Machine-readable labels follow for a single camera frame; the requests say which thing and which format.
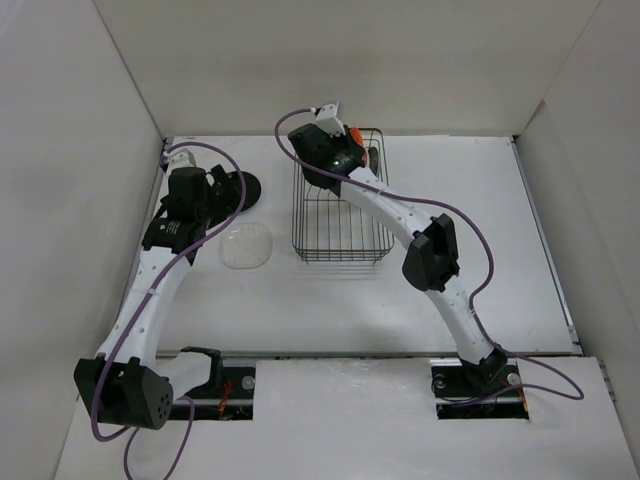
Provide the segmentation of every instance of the wall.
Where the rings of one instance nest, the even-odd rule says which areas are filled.
[[[0,4],[0,478],[47,479],[161,142],[90,0]]]
[[[96,0],[166,135],[343,100],[387,133],[521,132],[598,0]]]
[[[603,0],[518,141],[584,350],[640,465],[640,2]]]

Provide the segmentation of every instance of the white board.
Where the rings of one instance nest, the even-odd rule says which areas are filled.
[[[598,0],[96,0],[165,135],[341,99],[401,133],[520,133]]]
[[[172,479],[637,480],[595,359],[548,360],[582,402],[527,392],[530,420],[437,420],[424,359],[260,362],[253,421],[196,422]],[[569,391],[525,362],[524,382]],[[185,422],[141,432],[135,478],[163,478]],[[128,434],[93,440],[78,403],[56,480],[121,478]]]
[[[223,148],[262,182],[262,198],[238,222],[268,226],[273,254],[260,268],[232,270],[221,261],[218,238],[201,248],[176,294],[161,350],[455,352],[435,307],[402,276],[400,244],[377,265],[355,270],[300,260],[291,245],[294,167],[272,137],[197,140]],[[212,152],[193,151],[204,168],[224,163]],[[496,275],[476,308],[489,332],[516,351],[572,352],[509,139],[388,137],[386,153],[396,191],[448,201],[485,232]],[[472,231],[456,225],[462,278],[471,291],[484,279],[487,260]]]

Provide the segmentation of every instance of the wire rack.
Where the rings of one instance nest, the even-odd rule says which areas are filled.
[[[388,184],[382,132],[373,128],[361,128],[360,132],[371,169]],[[395,241],[391,232],[329,190],[307,183],[299,165],[295,166],[293,182],[292,244],[302,260],[376,263],[391,251]]]

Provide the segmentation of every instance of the white floor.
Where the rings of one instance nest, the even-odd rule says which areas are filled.
[[[224,266],[217,239],[204,246],[177,293],[161,350],[195,345],[225,352],[455,351],[436,309],[403,278],[400,244],[378,265],[357,271],[299,259],[291,246],[294,167],[272,137],[189,139],[225,149],[260,179],[263,196],[239,221],[267,225],[273,255],[258,269],[239,271]],[[228,168],[209,151],[193,151],[200,166]],[[386,153],[397,192],[448,201],[485,232],[496,275],[478,297],[477,310],[489,332],[511,350],[570,353],[565,318],[509,139],[387,137]],[[462,278],[471,291],[484,278],[487,261],[472,231],[462,221],[456,228]]]
[[[172,479],[637,480],[597,362],[549,361],[586,399],[528,391],[529,421],[437,420],[425,359],[261,362],[254,420],[196,422]],[[569,391],[546,370],[520,369],[524,382]],[[184,429],[139,435],[136,479],[163,478]],[[96,442],[78,403],[56,480],[124,478],[125,443]]]

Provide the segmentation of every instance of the rack wire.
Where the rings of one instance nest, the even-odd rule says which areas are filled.
[[[375,128],[361,128],[360,132],[372,170],[388,185],[382,132]],[[395,242],[391,232],[331,191],[307,183],[299,165],[293,183],[292,244],[302,260],[375,264],[391,251]]]

